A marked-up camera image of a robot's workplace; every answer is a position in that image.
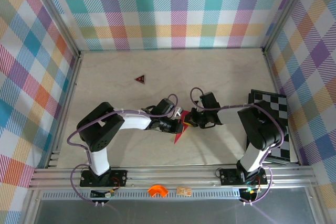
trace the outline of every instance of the orange object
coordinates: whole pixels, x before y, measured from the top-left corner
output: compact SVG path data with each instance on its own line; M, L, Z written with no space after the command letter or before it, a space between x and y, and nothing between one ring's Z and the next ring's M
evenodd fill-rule
M179 138L182 136L183 132L188 128L188 126L190 126L189 124L187 124L187 123L184 122L184 118L185 118L185 116L186 116L189 112L190 112L190 111L186 111L186 110L184 110L184 111L182 112L182 115L181 115L181 121L182 121L182 123L183 123L183 131L182 131L182 133L177 133L177 134L176 134L174 144L176 144L176 143L178 142L178 140L179 140Z
M169 191L161 185L155 185L148 189L148 193L154 197L156 194L160 194L162 198L166 197Z

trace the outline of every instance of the orange plastic piece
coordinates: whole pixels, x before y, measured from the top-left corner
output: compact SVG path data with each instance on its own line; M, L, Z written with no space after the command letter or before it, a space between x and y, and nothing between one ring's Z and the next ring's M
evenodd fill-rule
M166 197L169 191L161 185L155 185L148 189L148 193L154 197L156 194L160 194L162 198Z

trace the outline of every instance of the plaid backdrop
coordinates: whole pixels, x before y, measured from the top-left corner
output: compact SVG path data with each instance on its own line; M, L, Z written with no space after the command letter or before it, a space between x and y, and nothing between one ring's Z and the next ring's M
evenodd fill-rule
M0 0L0 223L46 159L74 57L40 0Z
M264 37L264 40L262 41L261 47L265 47L269 35L273 32L273 29L276 25L276 23L278 22L279 18L281 17L282 11L284 10L284 7L286 6L288 0L282 0L281 4L279 5L277 12L275 13L273 20L271 22L271 24L269 25L267 32L266 32L266 36Z
M81 49L107 50L260 47L286 0L54 2Z
M336 223L336 0L300 0L270 60L300 154Z

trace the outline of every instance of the cable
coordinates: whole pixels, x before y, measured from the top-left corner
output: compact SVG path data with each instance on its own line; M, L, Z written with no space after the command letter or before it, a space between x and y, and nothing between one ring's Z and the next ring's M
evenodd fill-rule
M231 108L243 108L243 107L254 107L256 109L258 109L259 111L261 111L262 113L264 113L271 121L272 123L276 126L276 128L278 129L279 133L280 133L280 142L278 144L276 144L275 146L273 147L270 147L269 150L263 155L263 157L261 158L260 160L260 163L259 163L259 166L263 169L267 168L269 169L269 172L271 174L270 176L270 180L269 180L269 184L268 184L268 187L265 191L265 193L263 195L261 195L258 199L255 199L254 201L247 201L245 199L242 199L244 200L245 202L250 202L251 204L252 203L255 203L255 202L258 202L260 201L261 199L263 199L269 192L270 188L271 188L271 185L272 185L272 181L273 181L273 172L271 170L271 168L269 166L263 166L263 162L265 160L265 158L267 157L267 155L271 152L271 150L273 150L274 148L277 148L279 147L281 144L283 144L283 141L285 139L285 136L284 136L284 132L282 130L282 128L280 127L280 125L278 124L278 122L273 118L273 116L271 116L271 114L269 114L266 110L264 110L263 108L251 103L251 104L242 104L242 105L227 105L227 106L223 106L221 108L215 108L215 109L206 109L206 108L203 108L201 106L199 106L196 102L194 102L193 100L193 91L197 89L197 90L200 90L200 92L202 93L202 95L204 95L204 92L202 89L200 89L199 87L194 87L191 89L190 91L190 99L191 99L191 102L199 109L201 110L225 110L225 109L231 109Z
M225 109L242 108L242 107L248 107L248 106L250 106L250 104L243 104L243 105L226 105L226 106L223 106L223 107L220 107L220 108L206 109L206 108L204 108L204 107L199 106L199 105L194 101L194 99L193 99L193 91L194 91L195 89L200 90L200 92L202 93L202 95L204 95L204 92L203 92L203 90L200 89L199 87L194 87L194 88L192 88L191 91L190 91L190 100L191 100L191 102L192 102L197 108L199 108L199 109L201 109L201 110L210 110L210 111L211 111L211 110L225 110Z
M257 180L258 180L258 190L260 190L261 189L261 181L260 181L260 178L259 178L259 176L257 175L256 176L256 178L257 178Z
M114 180L117 180L118 181L118 188L114 189L114 191L118 190L120 188L120 180L116 177L112 177L113 179L113 183L114 183Z
M220 170L220 169L223 169L223 168L219 167L219 168L217 168L216 171L215 171L215 176L216 176L217 178L219 178L219 179L220 179L220 177L217 175L217 171Z
M91 200L89 200L89 199L85 199L83 196L81 196L81 195L79 194L79 192L77 191L77 189L76 189L76 187L75 187L75 185L74 185L74 182L72 181L73 173L75 172L75 170L76 170L78 167L80 167L80 166L90 167L90 165L92 164L92 160L91 160L91 156L90 156L89 149L88 149L85 145L83 145L83 144L75 144L75 143L71 142L70 139L73 138L73 136L75 136L77 133L81 132L82 130L85 130L86 128L88 128L88 127L94 125L95 123L98 123L99 121L102 121L103 119L108 118L109 116L112 116L112 115L115 115L115 114L125 114L125 113L126 113L126 114L136 114L136 115L144 115L144 116L151 117L151 118L162 118L162 117L168 116L169 114L171 114L171 113L175 110L175 108L177 107L177 105L178 105L178 103L179 103L179 99L178 99L178 97L177 97L176 94L170 94L170 95L168 96L168 99L169 99L169 97L171 97L171 96L173 96L173 97L176 98L176 103L175 103L174 107L171 109L171 111L168 112L168 113L166 113L166 114L162 114L162 115L151 115L151 114L147 114L147 113L144 113L144 112L140 112L140 110L139 110L139 111L136 111L136 110L119 110L119 111L112 111L112 112L107 113L107 114L101 116L100 118L98 118L98 119L96 119L96 120L94 120L94 121L92 121L92 122L90 122L90 123L88 123L88 124L82 126L81 128L77 129L76 131L72 132L72 133L69 135L69 137L67 138L67 143L68 143L69 145L71 145L71 146L77 146L77 147L81 147L81 148L83 148L83 149L86 151L86 155L87 155L87 157L88 157L88 161L89 161L88 164L79 164L79 165L77 165L77 166L71 171L71 174L70 174L70 183L71 183L71 186L72 186L73 190L75 191L75 193L78 195L79 198L81 198L82 200L85 200L85 201L87 201L87 202L93 203Z

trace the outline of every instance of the small triangle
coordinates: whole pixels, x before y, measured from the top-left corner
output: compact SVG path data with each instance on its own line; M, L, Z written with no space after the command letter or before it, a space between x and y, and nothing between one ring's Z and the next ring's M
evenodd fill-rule
M145 75L139 76L138 78L135 78L136 81L145 84Z

